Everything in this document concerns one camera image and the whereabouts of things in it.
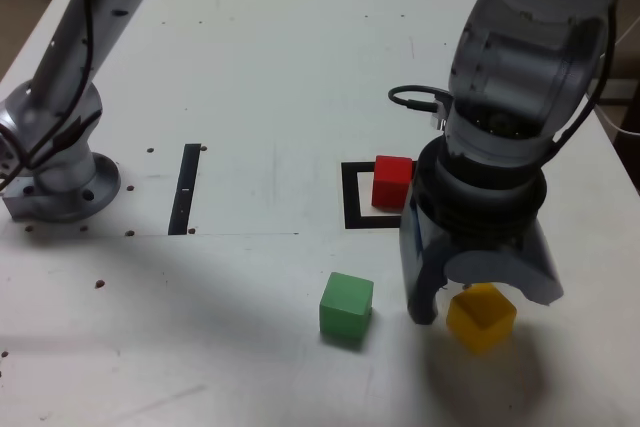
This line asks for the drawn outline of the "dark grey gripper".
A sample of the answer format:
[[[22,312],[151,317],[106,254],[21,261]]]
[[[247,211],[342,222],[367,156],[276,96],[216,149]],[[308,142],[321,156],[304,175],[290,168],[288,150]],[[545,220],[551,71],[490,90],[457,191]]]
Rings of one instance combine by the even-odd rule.
[[[457,222],[442,230],[422,211],[410,186],[399,246],[407,310],[418,325],[436,320],[436,295],[447,278],[461,284],[506,284],[546,306],[564,295],[538,221]]]

